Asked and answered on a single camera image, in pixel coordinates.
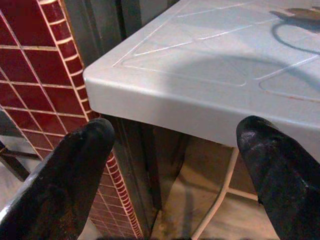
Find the table top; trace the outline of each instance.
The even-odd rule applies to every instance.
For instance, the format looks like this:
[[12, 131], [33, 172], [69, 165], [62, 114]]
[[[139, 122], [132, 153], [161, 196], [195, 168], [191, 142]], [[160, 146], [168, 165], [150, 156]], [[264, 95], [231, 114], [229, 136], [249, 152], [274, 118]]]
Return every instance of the table top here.
[[181, 0], [86, 68], [90, 106], [229, 146], [257, 115], [320, 161], [320, 34], [286, 10], [311, 2]]

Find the white plastic table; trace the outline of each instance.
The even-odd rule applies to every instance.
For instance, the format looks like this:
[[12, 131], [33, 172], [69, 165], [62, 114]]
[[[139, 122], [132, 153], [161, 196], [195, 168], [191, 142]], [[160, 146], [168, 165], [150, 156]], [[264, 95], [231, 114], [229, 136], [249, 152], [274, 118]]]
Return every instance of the white plastic table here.
[[278, 17], [311, 3], [181, 0], [86, 68], [90, 106], [232, 147], [257, 115], [320, 162], [320, 35]]

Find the floor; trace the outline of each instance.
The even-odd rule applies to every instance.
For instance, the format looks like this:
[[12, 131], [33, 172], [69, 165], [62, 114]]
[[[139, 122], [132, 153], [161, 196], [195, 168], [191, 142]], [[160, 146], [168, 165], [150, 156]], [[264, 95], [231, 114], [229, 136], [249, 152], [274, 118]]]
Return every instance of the floor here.
[[[219, 191], [231, 155], [231, 148], [192, 138], [184, 164], [173, 184], [164, 210], [155, 221], [152, 237], [186, 239], [191, 236]], [[241, 159], [238, 159], [231, 187], [254, 193]], [[277, 240], [262, 205], [254, 200], [227, 194], [206, 227], [201, 239]]]
[[[1, 136], [0, 141], [4, 143], [10, 150], [21, 151], [25, 153], [32, 153], [33, 150], [26, 140], [22, 137]], [[18, 158], [21, 164], [29, 171], [40, 163], [36, 160]], [[1, 162], [0, 162], [0, 210], [4, 208], [6, 203], [15, 195], [23, 182], [19, 181]], [[97, 228], [87, 220], [84, 229], [78, 240], [96, 240], [101, 237]]]

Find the concrete floor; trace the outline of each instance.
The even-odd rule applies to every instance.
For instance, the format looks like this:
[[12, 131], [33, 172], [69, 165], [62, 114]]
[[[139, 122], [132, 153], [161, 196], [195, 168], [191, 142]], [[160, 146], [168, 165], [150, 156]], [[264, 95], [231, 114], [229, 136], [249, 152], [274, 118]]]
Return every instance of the concrete floor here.
[[[152, 237], [186, 239], [214, 202], [224, 179], [231, 148], [192, 138], [184, 164], [167, 203], [157, 216]], [[250, 193], [254, 188], [245, 165], [238, 159], [231, 187]], [[277, 240], [264, 207], [254, 200], [227, 194], [201, 239]]]
[[[12, 151], [20, 151], [25, 153], [34, 153], [33, 149], [24, 138], [13, 136], [0, 136], [0, 141]], [[21, 164], [32, 172], [40, 161], [18, 158]], [[4, 208], [6, 203], [14, 197], [23, 182], [19, 181], [1, 162], [0, 162], [0, 210]], [[101, 237], [97, 228], [87, 220], [84, 229], [78, 240], [96, 240]]]

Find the red tiled wall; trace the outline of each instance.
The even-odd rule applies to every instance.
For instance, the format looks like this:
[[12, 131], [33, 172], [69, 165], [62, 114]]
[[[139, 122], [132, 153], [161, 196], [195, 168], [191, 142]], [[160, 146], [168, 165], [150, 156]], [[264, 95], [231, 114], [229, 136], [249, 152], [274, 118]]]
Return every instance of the red tiled wall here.
[[[83, 69], [58, 0], [0, 1], [0, 105], [41, 158], [65, 134], [97, 117]], [[90, 218], [102, 234], [142, 236], [113, 154]]]

